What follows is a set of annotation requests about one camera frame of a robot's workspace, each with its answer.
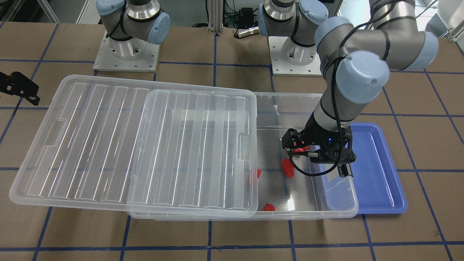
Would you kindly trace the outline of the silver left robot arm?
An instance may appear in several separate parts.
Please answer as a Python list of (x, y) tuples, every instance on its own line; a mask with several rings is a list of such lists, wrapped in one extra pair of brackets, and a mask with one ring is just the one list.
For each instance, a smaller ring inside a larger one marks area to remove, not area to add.
[(424, 69), (439, 51), (438, 37), (418, 30), (413, 0), (371, 0), (372, 30), (329, 17), (318, 0), (266, 0), (259, 11), (260, 34), (289, 37), (297, 47), (314, 49), (327, 82), (304, 129), (288, 129), (282, 137), (289, 158), (354, 162), (350, 124), (376, 99), (390, 70)]

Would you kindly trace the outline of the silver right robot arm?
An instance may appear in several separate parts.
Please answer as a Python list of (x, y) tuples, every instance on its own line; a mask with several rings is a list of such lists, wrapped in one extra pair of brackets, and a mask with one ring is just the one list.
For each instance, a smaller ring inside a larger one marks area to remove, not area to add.
[[(105, 26), (105, 41), (118, 61), (137, 61), (151, 46), (165, 41), (170, 16), (157, 0), (98, 0), (96, 10)], [(24, 74), (1, 73), (1, 93), (20, 96), (34, 106), (40, 103), (39, 86)]]

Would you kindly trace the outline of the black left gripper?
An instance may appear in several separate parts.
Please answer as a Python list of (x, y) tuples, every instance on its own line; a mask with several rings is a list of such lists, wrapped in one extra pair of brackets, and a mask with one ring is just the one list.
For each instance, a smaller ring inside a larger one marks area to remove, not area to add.
[(355, 162), (356, 155), (352, 150), (353, 135), (351, 127), (342, 128), (341, 133), (331, 132), (321, 127), (315, 120), (308, 120), (305, 128), (299, 132), (297, 129), (287, 129), (282, 137), (283, 149), (288, 153), (303, 145), (319, 146), (318, 157), (312, 158), (314, 163), (335, 163), (341, 165)]

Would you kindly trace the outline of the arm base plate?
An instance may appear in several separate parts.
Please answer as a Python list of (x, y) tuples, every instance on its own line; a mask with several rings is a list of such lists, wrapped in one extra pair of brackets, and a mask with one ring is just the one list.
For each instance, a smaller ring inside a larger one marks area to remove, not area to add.
[(320, 58), (315, 46), (301, 47), (290, 37), (268, 37), (272, 73), (275, 76), (321, 77)]
[(96, 55), (93, 69), (99, 72), (155, 73), (159, 61), (160, 45), (133, 38), (116, 41), (103, 38)]

